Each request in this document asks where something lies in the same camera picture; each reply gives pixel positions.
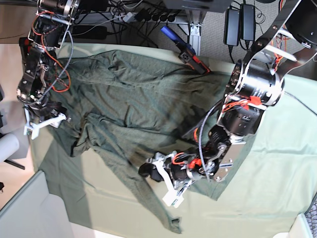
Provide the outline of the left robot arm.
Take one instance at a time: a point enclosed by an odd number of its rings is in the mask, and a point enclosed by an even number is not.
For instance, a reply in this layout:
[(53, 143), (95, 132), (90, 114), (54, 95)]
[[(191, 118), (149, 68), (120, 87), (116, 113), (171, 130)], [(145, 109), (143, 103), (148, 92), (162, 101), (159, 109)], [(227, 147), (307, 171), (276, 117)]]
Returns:
[(284, 76), (317, 54), (317, 3), (288, 0), (268, 30), (238, 60), (223, 97), (208, 111), (216, 124), (203, 142), (206, 120), (192, 130), (195, 152), (155, 153), (139, 174), (176, 186), (200, 179), (225, 180), (245, 145), (255, 134), (266, 109), (275, 106), (284, 91)]

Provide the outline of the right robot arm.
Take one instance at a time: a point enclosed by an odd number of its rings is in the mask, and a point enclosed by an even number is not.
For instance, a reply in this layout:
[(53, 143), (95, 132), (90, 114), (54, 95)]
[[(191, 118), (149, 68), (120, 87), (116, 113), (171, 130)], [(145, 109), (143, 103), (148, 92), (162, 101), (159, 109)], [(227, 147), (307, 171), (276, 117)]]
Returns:
[(50, 91), (69, 75), (68, 65), (57, 60), (55, 51), (71, 35), (79, 5), (78, 0), (39, 0), (28, 36), (19, 39), (24, 72), (16, 93), (31, 122), (66, 113), (61, 103), (50, 100)]

